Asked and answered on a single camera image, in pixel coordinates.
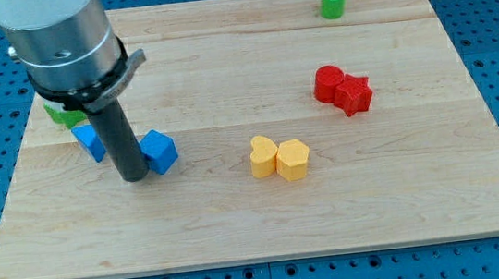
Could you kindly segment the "silver and white robot arm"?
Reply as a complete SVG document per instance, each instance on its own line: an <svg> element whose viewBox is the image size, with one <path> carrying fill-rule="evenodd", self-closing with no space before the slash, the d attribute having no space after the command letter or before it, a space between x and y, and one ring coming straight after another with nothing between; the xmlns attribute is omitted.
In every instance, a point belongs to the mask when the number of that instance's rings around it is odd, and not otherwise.
<svg viewBox="0 0 499 279"><path fill-rule="evenodd" d="M128 54L100 0L0 0L0 28L34 89L63 109L101 112L145 62Z"/></svg>

